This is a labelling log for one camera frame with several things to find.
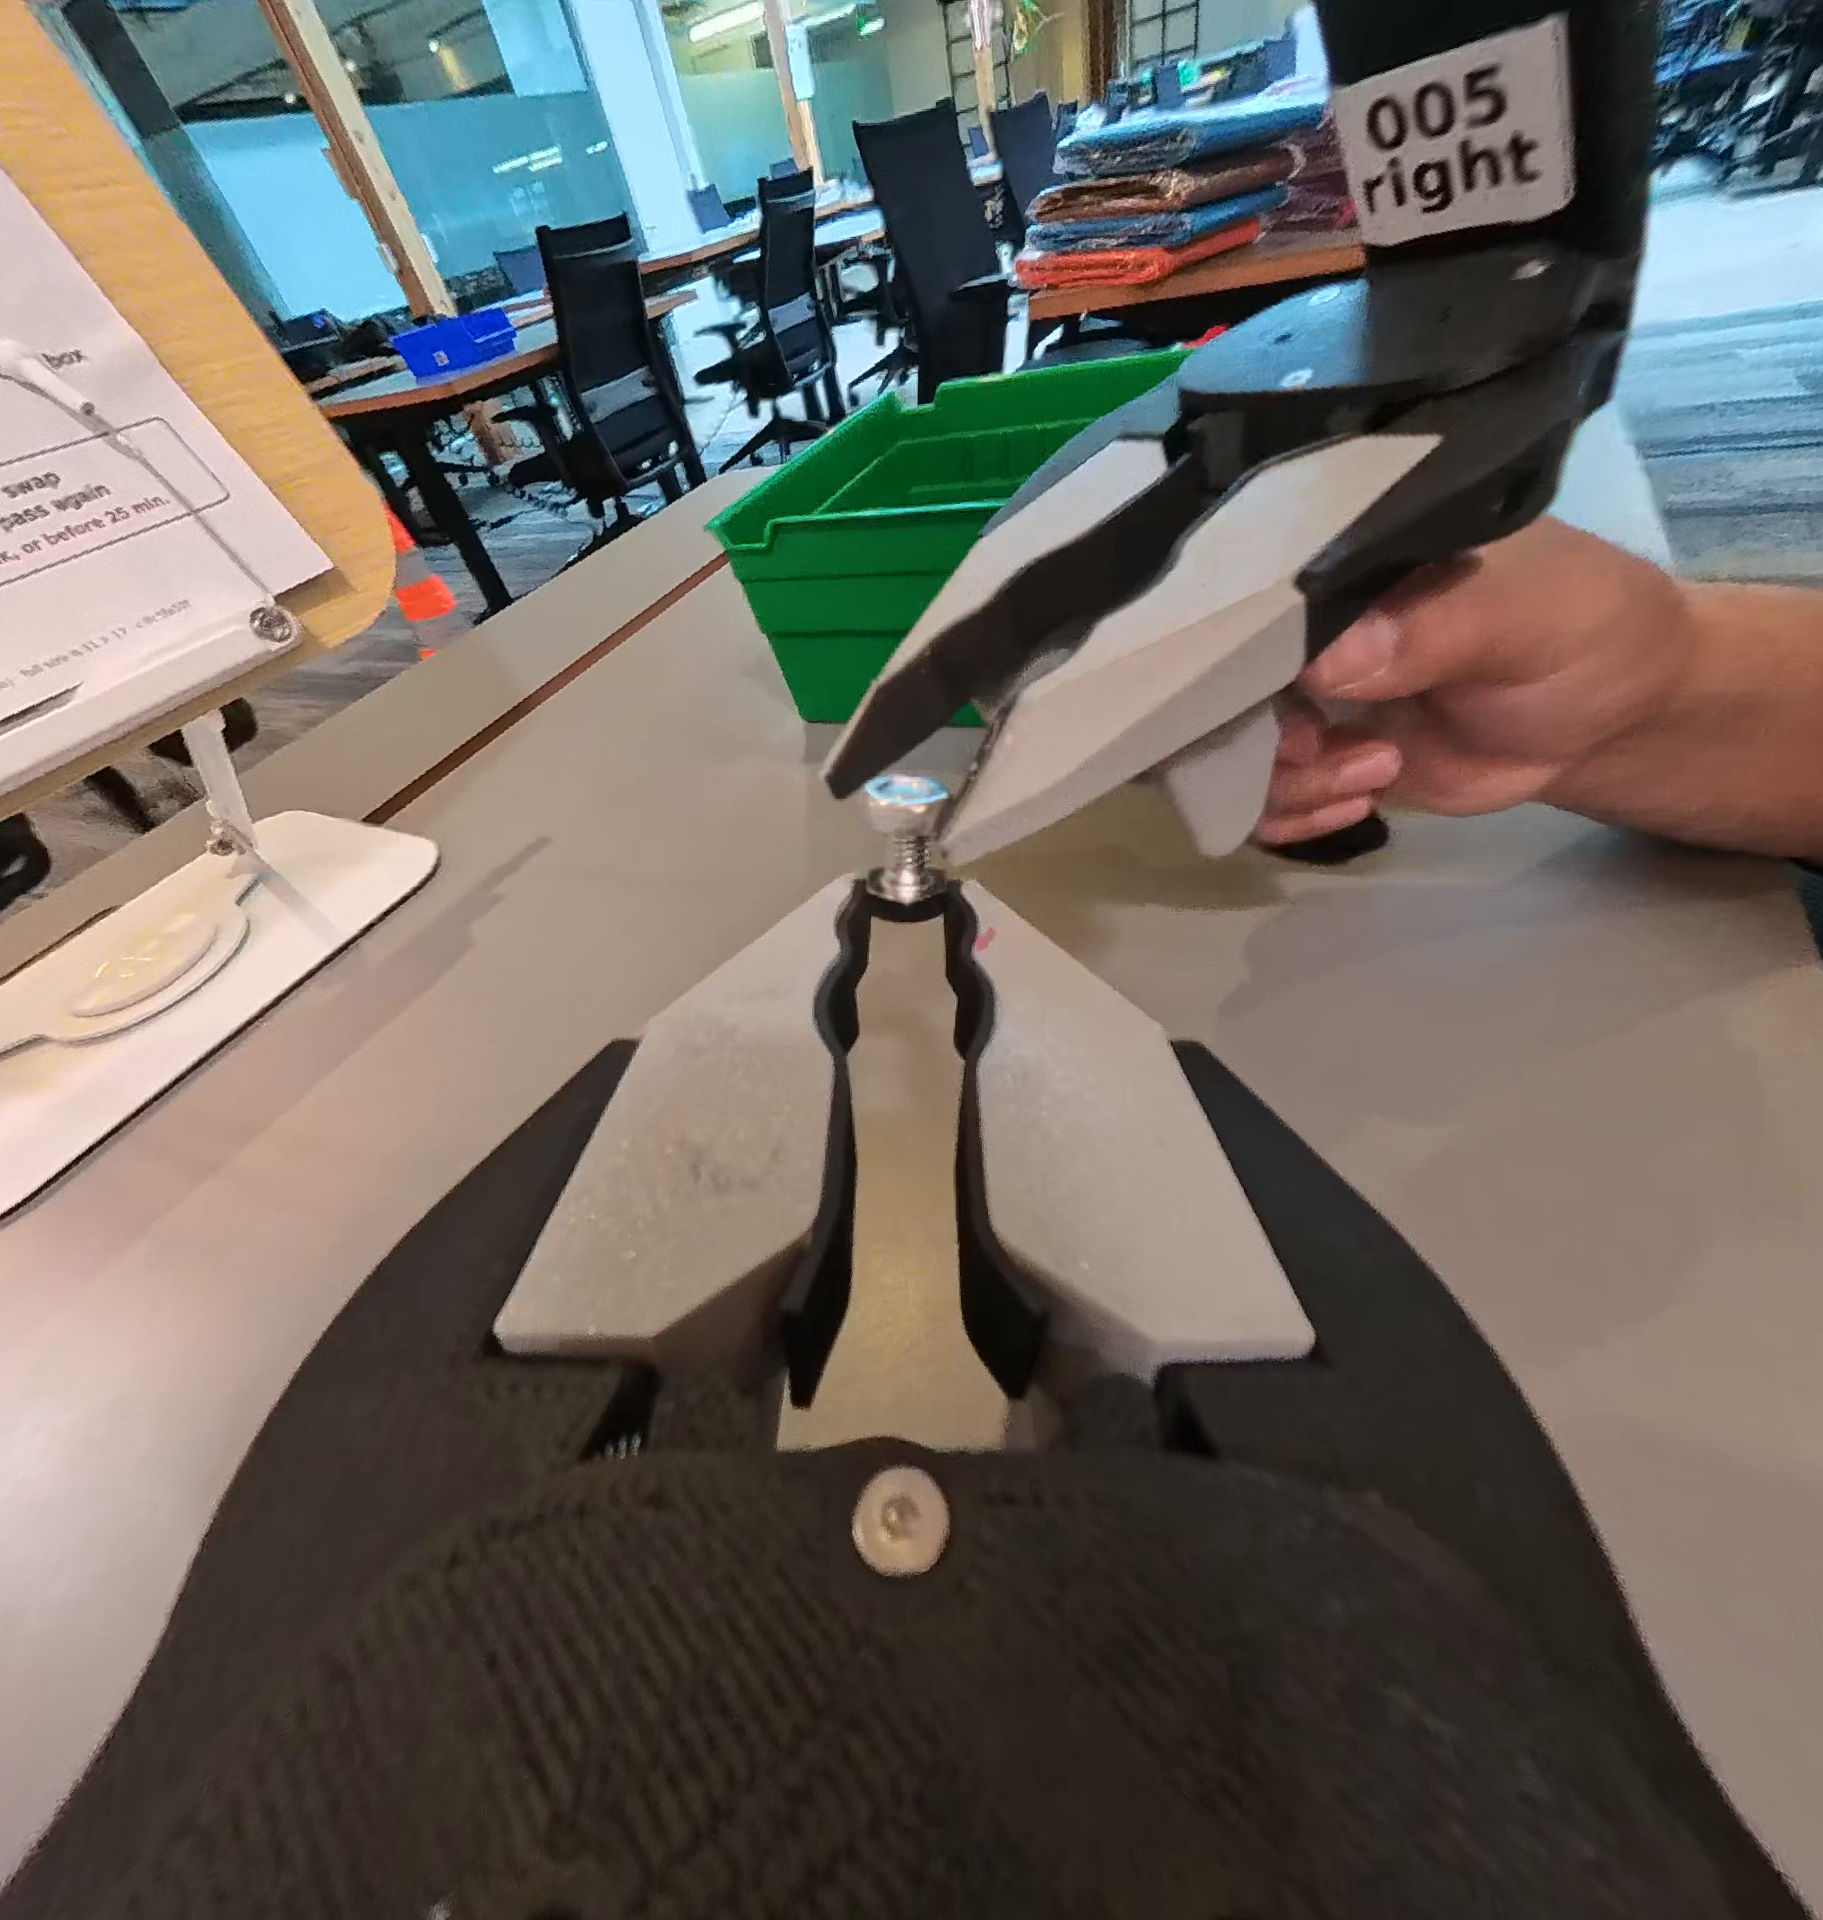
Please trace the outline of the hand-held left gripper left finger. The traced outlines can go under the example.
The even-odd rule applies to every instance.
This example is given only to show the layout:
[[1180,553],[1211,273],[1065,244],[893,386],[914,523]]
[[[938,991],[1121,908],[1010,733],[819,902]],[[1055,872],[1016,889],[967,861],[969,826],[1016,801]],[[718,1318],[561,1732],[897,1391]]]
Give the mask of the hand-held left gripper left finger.
[[498,1312],[503,1354],[815,1404],[850,1304],[865,968],[845,877],[648,1024]]

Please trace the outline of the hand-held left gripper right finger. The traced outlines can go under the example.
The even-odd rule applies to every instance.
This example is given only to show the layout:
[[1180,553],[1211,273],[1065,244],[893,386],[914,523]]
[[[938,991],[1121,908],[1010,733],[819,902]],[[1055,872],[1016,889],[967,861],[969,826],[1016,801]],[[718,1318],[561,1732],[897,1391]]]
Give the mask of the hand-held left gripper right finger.
[[1314,1328],[1163,1024],[947,889],[964,1330],[1000,1391],[1299,1361]]

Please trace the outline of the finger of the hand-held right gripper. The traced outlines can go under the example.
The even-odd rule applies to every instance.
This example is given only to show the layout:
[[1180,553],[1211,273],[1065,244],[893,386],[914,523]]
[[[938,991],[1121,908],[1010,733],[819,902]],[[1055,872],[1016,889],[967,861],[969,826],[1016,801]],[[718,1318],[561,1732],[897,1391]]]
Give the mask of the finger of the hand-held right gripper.
[[1045,656],[1147,589],[1209,505],[1194,453],[1121,437],[964,555],[889,656],[822,765],[850,798],[973,708],[991,727]]
[[1299,572],[1438,444],[1361,435],[1259,466],[1147,589],[1020,683],[947,817],[944,854],[983,859],[1135,779],[1163,790],[1200,854],[1247,844],[1281,743],[1277,699],[1310,657]]

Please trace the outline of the green plastic bin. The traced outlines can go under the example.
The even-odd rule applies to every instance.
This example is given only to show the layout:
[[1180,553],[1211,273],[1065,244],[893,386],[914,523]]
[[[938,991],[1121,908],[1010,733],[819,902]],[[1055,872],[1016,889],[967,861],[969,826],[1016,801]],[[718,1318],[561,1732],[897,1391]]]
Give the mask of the green plastic bin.
[[969,548],[1050,457],[1186,349],[895,394],[770,469],[712,523],[803,722],[845,723]]

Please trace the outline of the medium steel hex bolt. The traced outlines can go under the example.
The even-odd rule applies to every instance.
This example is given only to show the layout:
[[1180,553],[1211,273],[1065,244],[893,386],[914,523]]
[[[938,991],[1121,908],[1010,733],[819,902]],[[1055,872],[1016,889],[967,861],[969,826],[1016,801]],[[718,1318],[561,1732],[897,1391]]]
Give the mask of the medium steel hex bolt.
[[865,874],[870,900],[900,914],[942,902],[949,877],[930,834],[893,825],[878,828],[877,842],[878,857]]

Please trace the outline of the person's right hand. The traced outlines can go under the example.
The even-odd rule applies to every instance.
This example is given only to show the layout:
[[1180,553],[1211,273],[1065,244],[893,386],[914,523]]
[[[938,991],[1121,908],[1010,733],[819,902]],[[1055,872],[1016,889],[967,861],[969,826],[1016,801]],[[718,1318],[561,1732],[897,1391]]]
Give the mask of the person's right hand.
[[1420,568],[1299,674],[1255,839],[1321,839],[1387,801],[1468,819],[1572,797],[1664,713],[1690,649],[1685,585],[1558,519]]

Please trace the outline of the stack of folded cloths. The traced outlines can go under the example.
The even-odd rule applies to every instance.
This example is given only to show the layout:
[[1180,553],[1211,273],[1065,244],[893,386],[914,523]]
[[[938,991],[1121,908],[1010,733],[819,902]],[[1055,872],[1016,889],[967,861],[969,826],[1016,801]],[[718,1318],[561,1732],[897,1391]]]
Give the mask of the stack of folded cloths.
[[1273,235],[1353,226],[1326,86],[1281,84],[1072,132],[1014,273],[1029,293],[1161,285]]

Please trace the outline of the black office chair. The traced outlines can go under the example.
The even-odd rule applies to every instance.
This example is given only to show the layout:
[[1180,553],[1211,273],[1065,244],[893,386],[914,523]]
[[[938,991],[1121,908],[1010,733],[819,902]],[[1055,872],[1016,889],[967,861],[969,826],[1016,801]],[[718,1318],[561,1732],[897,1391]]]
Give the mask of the black office chair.
[[1021,103],[991,109],[989,142],[1000,169],[995,232],[1020,252],[1030,208],[1055,183],[1058,122],[1050,93],[1036,89]]
[[998,375],[1012,285],[953,109],[858,119],[850,135],[895,259],[916,401],[931,402],[953,379]]
[[710,325],[725,357],[696,373],[700,386],[733,386],[749,411],[772,418],[725,461],[733,469],[768,447],[788,458],[847,415],[836,340],[816,273],[816,182],[788,174],[759,182],[759,244],[749,321]]
[[632,495],[673,505],[708,480],[683,387],[648,313],[630,219],[538,226],[558,369],[533,402],[503,414],[538,433],[539,453],[514,464],[517,491],[539,480],[573,492],[592,519],[580,558],[637,523]]

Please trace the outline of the white stand base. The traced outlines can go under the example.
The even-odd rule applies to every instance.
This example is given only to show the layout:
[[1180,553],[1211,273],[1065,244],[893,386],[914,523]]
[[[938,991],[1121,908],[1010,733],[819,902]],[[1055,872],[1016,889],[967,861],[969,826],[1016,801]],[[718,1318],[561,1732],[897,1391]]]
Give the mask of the white stand base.
[[102,1147],[432,877],[396,828],[258,819],[205,713],[200,854],[0,981],[0,1221]]

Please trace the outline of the orange traffic cone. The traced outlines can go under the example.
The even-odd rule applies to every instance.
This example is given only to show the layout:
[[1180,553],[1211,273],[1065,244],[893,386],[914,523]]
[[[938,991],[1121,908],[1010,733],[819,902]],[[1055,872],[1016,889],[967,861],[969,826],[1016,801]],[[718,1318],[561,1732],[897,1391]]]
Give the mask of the orange traffic cone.
[[391,505],[386,525],[394,555],[393,602],[409,629],[418,659],[432,659],[470,629],[470,621],[452,587],[429,566],[418,540]]

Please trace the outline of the small blue storage bin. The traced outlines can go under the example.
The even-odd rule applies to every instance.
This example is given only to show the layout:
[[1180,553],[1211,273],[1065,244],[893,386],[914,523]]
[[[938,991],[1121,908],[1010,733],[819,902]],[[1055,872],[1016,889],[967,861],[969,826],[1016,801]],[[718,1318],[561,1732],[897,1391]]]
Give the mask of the small blue storage bin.
[[513,355],[517,325],[501,306],[482,306],[403,328],[391,349],[418,383],[442,382]]

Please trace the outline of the printed instruction sheet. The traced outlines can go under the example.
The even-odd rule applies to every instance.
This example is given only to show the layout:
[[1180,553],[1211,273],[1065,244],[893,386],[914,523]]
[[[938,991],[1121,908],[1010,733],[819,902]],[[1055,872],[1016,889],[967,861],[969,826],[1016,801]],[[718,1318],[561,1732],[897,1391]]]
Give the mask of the printed instruction sheet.
[[0,798],[292,644],[331,569],[0,165]]

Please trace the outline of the wooden display board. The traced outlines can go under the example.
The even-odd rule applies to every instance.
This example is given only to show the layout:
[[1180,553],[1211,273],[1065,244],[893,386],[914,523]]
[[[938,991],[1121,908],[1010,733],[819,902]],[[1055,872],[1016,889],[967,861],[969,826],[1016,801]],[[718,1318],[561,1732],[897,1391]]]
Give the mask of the wooden display board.
[[217,198],[173,191],[200,165],[182,132],[126,139],[33,3],[0,2],[0,165],[155,349],[204,415],[325,548],[328,576],[283,594],[296,640],[101,750],[0,798],[0,820],[222,706],[256,683],[359,636],[393,602],[386,508],[204,249]]

